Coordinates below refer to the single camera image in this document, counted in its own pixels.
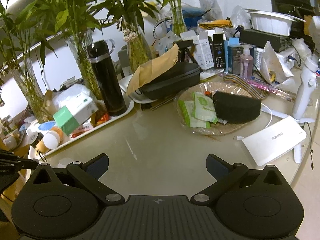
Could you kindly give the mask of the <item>black sponge pad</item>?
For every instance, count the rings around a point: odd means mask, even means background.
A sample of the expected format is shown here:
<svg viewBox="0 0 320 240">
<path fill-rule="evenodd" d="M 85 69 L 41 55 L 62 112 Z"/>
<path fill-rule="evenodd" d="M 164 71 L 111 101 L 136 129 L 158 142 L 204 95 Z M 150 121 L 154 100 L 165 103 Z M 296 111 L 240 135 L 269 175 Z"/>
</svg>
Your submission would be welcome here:
<svg viewBox="0 0 320 240">
<path fill-rule="evenodd" d="M 244 124 L 260 115 L 261 100 L 217 91 L 213 95 L 216 115 L 230 124 Z"/>
</svg>

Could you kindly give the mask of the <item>white serving tray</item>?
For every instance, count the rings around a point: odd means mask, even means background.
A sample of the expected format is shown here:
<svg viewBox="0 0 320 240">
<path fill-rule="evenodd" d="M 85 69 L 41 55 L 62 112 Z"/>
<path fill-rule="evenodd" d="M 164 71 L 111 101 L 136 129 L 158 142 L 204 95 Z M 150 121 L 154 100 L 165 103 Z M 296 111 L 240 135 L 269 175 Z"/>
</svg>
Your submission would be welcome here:
<svg viewBox="0 0 320 240">
<path fill-rule="evenodd" d="M 131 78 L 132 75 L 129 75 L 119 81 L 120 90 L 127 107 L 125 113 L 119 116 L 109 116 L 108 113 L 104 113 L 98 109 L 86 122 L 80 125 L 70 135 L 66 135 L 62 129 L 56 125 L 55 121 L 48 121 L 42 124 L 30 126 L 27 129 L 27 133 L 29 135 L 28 144 L 30 145 L 28 157 L 39 160 L 42 156 L 51 154 L 71 142 L 74 142 L 79 138 L 129 114 L 135 105 L 135 102 L 126 95 L 127 86 Z M 102 100 L 97 100 L 95 101 L 97 108 L 99 103 L 104 106 L 104 102 Z"/>
</svg>

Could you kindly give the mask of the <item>white power bank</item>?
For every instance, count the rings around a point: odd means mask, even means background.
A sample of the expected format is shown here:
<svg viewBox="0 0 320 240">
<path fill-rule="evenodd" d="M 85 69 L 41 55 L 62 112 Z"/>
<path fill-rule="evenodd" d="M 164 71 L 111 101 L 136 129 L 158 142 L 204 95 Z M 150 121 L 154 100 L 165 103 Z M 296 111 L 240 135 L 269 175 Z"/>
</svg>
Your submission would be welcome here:
<svg viewBox="0 0 320 240">
<path fill-rule="evenodd" d="M 257 133 L 242 139 L 258 166 L 281 157 L 306 138 L 306 132 L 288 116 Z"/>
</svg>

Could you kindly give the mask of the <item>green white tissue box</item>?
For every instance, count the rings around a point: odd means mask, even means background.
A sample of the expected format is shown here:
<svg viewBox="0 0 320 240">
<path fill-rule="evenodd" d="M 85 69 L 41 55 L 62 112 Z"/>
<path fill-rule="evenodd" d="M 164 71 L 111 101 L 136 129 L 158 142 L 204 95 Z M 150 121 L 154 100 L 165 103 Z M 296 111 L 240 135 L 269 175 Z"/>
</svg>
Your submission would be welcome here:
<svg viewBox="0 0 320 240">
<path fill-rule="evenodd" d="M 84 93 L 70 97 L 53 118 L 66 135 L 70 135 L 98 110 L 95 101 Z"/>
</svg>

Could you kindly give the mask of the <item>green white wipes sachet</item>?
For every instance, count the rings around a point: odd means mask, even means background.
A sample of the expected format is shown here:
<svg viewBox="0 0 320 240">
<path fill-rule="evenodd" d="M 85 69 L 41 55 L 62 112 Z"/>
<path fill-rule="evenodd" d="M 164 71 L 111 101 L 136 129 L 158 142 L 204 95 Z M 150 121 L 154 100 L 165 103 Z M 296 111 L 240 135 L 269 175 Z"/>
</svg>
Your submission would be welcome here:
<svg viewBox="0 0 320 240">
<path fill-rule="evenodd" d="M 214 103 L 211 98 L 200 92 L 192 92 L 192 100 L 178 100 L 178 105 L 186 125 L 190 128 L 210 128 L 216 124 Z"/>
</svg>

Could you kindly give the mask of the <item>glass plate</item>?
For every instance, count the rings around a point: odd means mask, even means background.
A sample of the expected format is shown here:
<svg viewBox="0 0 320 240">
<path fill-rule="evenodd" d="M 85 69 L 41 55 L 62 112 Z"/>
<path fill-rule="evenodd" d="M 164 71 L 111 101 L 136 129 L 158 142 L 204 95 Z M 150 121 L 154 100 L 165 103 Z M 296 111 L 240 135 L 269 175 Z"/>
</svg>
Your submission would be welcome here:
<svg viewBox="0 0 320 240">
<path fill-rule="evenodd" d="M 193 132 L 225 135 L 258 118 L 263 98 L 246 83 L 210 81 L 184 91 L 176 108 L 182 124 Z"/>
</svg>

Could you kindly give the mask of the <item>white gimbal stabilizer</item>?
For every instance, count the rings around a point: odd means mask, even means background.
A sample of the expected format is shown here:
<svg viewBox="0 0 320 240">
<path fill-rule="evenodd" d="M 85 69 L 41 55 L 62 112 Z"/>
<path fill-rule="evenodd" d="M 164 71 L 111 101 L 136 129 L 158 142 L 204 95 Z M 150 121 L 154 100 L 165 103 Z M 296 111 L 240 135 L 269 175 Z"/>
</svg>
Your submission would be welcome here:
<svg viewBox="0 0 320 240">
<path fill-rule="evenodd" d="M 304 61 L 302 72 L 300 74 L 301 84 L 298 88 L 295 98 L 292 117 L 301 122 L 304 112 L 308 106 L 310 96 L 316 88 L 317 69 L 319 61 L 319 16 L 313 16 L 309 32 L 315 43 L 313 54 Z"/>
</svg>

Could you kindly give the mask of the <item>black zipper case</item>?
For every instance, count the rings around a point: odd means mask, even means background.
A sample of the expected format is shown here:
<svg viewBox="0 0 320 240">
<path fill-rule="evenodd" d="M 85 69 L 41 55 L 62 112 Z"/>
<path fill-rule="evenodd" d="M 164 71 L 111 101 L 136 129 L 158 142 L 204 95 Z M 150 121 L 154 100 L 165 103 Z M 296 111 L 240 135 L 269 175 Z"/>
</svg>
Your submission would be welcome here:
<svg viewBox="0 0 320 240">
<path fill-rule="evenodd" d="M 200 72 L 196 63 L 178 62 L 139 90 L 151 100 L 162 99 L 198 84 Z"/>
</svg>

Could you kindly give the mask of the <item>pink hand soap bottle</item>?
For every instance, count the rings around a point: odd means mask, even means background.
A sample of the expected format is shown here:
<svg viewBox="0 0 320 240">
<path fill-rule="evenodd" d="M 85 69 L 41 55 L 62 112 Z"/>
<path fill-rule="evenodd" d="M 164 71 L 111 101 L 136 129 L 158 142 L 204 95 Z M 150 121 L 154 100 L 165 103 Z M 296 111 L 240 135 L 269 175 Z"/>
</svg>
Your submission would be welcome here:
<svg viewBox="0 0 320 240">
<path fill-rule="evenodd" d="M 240 55 L 240 77 L 250 78 L 253 72 L 253 56 L 251 46 L 243 44 L 243 53 Z"/>
</svg>

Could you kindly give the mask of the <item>bamboo plant in glass vase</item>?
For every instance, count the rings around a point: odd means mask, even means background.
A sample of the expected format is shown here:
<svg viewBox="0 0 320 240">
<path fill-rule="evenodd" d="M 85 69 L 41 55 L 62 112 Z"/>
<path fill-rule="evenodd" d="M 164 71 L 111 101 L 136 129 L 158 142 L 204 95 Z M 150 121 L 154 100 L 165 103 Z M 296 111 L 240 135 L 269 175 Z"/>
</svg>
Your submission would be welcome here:
<svg viewBox="0 0 320 240">
<path fill-rule="evenodd" d="M 9 5 L 15 0 L 1 3 L 1 76 L 11 75 L 24 95 L 28 107 L 39 123 L 53 120 L 45 109 L 44 94 L 34 73 L 31 60 L 31 48 L 40 44 L 42 66 L 46 64 L 46 51 L 54 52 L 48 37 L 57 31 L 49 22 L 49 6 L 44 0 L 33 0 L 19 12 L 12 12 Z"/>
</svg>

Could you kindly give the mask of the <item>brown paper envelope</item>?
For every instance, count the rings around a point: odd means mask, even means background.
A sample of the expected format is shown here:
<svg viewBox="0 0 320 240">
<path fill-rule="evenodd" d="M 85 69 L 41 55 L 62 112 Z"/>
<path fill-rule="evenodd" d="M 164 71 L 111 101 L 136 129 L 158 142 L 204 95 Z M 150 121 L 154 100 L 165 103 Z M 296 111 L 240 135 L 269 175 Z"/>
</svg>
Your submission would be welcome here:
<svg viewBox="0 0 320 240">
<path fill-rule="evenodd" d="M 150 83 L 155 78 L 171 69 L 177 63 L 178 53 L 179 47 L 175 44 L 162 56 L 141 64 L 129 81 L 126 94 L 130 95 L 135 90 Z"/>
</svg>

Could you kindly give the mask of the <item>white product box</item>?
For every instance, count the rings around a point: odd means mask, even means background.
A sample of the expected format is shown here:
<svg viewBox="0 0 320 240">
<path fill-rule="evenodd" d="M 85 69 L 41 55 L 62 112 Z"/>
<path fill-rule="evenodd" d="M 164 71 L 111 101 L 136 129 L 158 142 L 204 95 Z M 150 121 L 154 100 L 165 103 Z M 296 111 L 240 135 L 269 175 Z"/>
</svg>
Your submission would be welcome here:
<svg viewBox="0 0 320 240">
<path fill-rule="evenodd" d="M 193 57 L 202 70 L 208 70 L 214 67 L 214 60 L 206 31 L 201 31 L 196 35 L 194 30 L 181 33 L 183 40 L 193 40 L 195 51 Z"/>
</svg>

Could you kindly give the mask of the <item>black thermos bottle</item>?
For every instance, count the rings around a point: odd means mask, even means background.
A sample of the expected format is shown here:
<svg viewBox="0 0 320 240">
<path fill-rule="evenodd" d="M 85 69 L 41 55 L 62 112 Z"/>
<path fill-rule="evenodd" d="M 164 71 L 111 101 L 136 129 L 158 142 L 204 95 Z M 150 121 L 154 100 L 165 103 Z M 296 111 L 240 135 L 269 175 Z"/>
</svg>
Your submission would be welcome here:
<svg viewBox="0 0 320 240">
<path fill-rule="evenodd" d="M 127 109 L 111 59 L 114 48 L 113 39 L 94 42 L 86 48 L 109 116 L 119 116 Z"/>
</svg>

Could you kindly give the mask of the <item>black product box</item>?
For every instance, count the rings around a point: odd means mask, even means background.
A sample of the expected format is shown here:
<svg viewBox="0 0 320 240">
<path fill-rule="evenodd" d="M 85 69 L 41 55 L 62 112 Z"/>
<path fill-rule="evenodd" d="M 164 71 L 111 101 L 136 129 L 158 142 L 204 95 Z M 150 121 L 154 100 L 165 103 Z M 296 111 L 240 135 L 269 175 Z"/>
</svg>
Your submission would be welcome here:
<svg viewBox="0 0 320 240">
<path fill-rule="evenodd" d="M 212 48 L 214 54 L 215 68 L 225 69 L 225 45 L 223 33 L 213 34 L 212 36 Z"/>
</svg>

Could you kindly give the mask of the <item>white plastic food bowl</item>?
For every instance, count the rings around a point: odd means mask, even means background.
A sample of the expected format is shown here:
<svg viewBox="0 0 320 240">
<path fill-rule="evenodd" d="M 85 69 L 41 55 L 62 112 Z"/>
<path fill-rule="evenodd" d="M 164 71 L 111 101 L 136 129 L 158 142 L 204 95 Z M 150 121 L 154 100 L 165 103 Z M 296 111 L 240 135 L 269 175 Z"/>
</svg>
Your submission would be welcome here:
<svg viewBox="0 0 320 240">
<path fill-rule="evenodd" d="M 292 23 L 304 22 L 304 19 L 287 14 L 269 11 L 249 11 L 254 30 L 288 37 L 291 33 Z"/>
</svg>

